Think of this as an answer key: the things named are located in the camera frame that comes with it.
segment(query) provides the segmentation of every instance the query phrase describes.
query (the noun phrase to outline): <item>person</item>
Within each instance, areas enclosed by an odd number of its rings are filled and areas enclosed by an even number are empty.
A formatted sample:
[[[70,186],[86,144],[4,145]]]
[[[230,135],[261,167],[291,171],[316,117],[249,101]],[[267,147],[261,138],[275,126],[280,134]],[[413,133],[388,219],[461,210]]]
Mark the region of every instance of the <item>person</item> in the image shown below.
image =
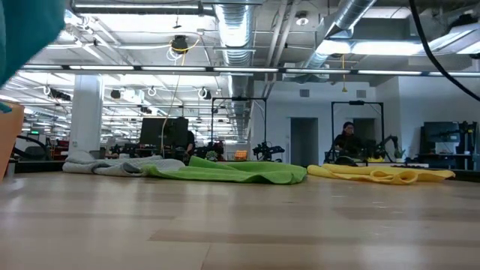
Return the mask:
[[[348,156],[356,156],[363,148],[362,141],[354,134],[355,127],[348,121],[343,124],[342,134],[334,140],[335,149]]]
[[[195,152],[195,135],[193,132],[188,131],[187,133],[187,147],[185,148],[185,154],[193,156]]]

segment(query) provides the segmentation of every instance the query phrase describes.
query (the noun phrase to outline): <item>ceiling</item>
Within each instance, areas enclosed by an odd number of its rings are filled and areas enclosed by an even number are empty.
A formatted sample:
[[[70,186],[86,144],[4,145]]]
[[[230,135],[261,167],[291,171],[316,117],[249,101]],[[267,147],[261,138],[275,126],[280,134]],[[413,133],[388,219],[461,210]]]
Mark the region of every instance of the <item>ceiling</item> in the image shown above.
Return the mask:
[[[114,1],[126,3],[155,3],[165,1]],[[423,14],[435,14],[440,8],[443,13],[456,11],[457,9],[470,7],[478,1],[419,1]],[[253,65],[262,67],[266,63],[270,43],[273,38],[278,15],[279,1],[265,1],[257,6],[254,11],[253,21]],[[316,31],[320,20],[328,14],[333,14],[338,6],[336,0],[301,1],[298,11],[307,11],[308,24],[292,24],[286,39],[286,47],[280,56],[280,65],[284,63],[303,62],[317,48]],[[283,20],[283,28],[280,35],[285,31],[285,25],[291,5],[286,9],[287,16]],[[155,14],[77,14],[84,17],[88,28],[78,26],[74,20],[67,18],[65,30],[58,39],[38,53],[29,64],[51,65],[187,65],[187,66],[221,66],[224,65],[222,56],[223,46],[218,32],[218,23],[213,16],[195,15],[155,15]],[[407,22],[410,19],[408,1],[379,0],[365,14],[364,19],[382,20],[382,22]],[[361,23],[358,31],[362,32]],[[185,35],[189,46],[195,44],[184,59],[175,60],[175,53],[169,53],[170,41],[176,35]],[[470,63],[468,55],[443,55],[440,61],[449,70],[457,71],[466,68]],[[348,53],[344,58],[329,57],[327,62],[330,68],[355,68],[368,70],[433,70],[426,57],[421,55],[359,55]],[[140,130],[140,122],[131,119],[140,119],[145,113],[140,112],[136,105],[142,103],[145,107],[158,106],[153,114],[165,116],[172,100],[175,106],[170,112],[172,117],[190,117],[190,129],[197,131],[197,140],[207,140],[209,137],[209,122],[212,105],[210,100],[203,100],[199,96],[201,89],[208,89],[212,97],[230,97],[228,76],[177,76],[177,75],[139,75],[139,74],[104,74],[105,101],[103,109],[103,140],[108,137],[123,137],[136,140]],[[331,75],[330,82],[340,82],[343,77]],[[347,81],[368,82],[374,85],[377,78],[373,76],[348,76]],[[27,127],[40,127],[51,123],[55,129],[50,128],[53,137],[67,137],[69,131],[69,119],[71,118],[71,103],[56,100],[48,94],[49,89],[55,89],[74,98],[75,75],[71,73],[28,73],[18,74],[0,91],[0,98],[10,98],[12,101],[28,104]],[[173,98],[173,92],[177,88],[177,94]],[[113,99],[110,93],[113,90],[121,92],[134,91],[138,100],[122,96]],[[225,109],[221,107],[216,115],[216,127],[221,131],[215,131],[216,137],[228,140],[237,140],[237,130],[229,102]],[[118,126],[127,125],[124,130]]]

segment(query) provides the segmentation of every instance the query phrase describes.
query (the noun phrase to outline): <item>green cloth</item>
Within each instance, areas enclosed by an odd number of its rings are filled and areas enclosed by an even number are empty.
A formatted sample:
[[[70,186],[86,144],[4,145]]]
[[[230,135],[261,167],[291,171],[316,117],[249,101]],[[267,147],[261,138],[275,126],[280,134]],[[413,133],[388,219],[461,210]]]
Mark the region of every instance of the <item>green cloth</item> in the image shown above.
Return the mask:
[[[0,86],[65,27],[65,0],[0,0]]]
[[[178,171],[161,172],[156,166],[144,166],[148,176],[162,179],[200,180],[237,183],[291,185],[303,181],[307,170],[300,166],[267,161],[245,161],[227,164],[192,157],[188,166]]]

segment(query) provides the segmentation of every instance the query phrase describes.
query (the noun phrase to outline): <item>yellow cloth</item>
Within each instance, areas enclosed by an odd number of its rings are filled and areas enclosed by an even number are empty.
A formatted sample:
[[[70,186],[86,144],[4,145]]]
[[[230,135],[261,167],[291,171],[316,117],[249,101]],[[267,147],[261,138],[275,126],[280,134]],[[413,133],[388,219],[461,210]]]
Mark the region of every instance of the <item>yellow cloth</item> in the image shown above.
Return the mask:
[[[342,166],[323,164],[322,166],[310,165],[308,174],[333,179],[345,179],[354,181],[376,182],[390,185],[411,185],[419,182],[441,182],[444,179],[455,176],[448,170],[427,170],[395,168],[390,166]]]

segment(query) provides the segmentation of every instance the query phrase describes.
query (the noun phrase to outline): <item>orange object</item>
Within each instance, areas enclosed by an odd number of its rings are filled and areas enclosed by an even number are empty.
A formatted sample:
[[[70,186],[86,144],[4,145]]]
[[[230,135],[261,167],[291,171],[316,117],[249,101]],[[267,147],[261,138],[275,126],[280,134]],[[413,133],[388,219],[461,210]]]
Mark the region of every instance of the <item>orange object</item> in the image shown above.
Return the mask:
[[[11,112],[0,112],[0,183],[2,183],[15,140],[22,132],[25,108],[16,103],[1,100],[0,102],[12,108]]]
[[[246,161],[247,160],[247,151],[246,150],[237,150],[235,152],[236,161]]]

